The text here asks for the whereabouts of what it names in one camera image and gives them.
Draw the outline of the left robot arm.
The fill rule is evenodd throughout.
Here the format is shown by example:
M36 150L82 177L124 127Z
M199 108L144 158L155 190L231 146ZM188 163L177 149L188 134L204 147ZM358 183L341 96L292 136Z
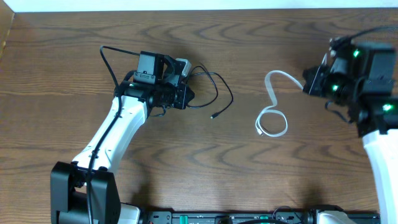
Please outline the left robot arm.
M187 59L142 51L137 68L115 83L111 109L88 145L50 173L52 223L140 223L141 210L122 203L115 174L153 108L184 110L194 99Z

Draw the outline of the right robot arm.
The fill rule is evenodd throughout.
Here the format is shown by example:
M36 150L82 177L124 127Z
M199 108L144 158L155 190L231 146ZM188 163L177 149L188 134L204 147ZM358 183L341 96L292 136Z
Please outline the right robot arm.
M376 184L381 223L397 223L396 50L391 44L332 39L333 62L303 72L303 92L348 108Z

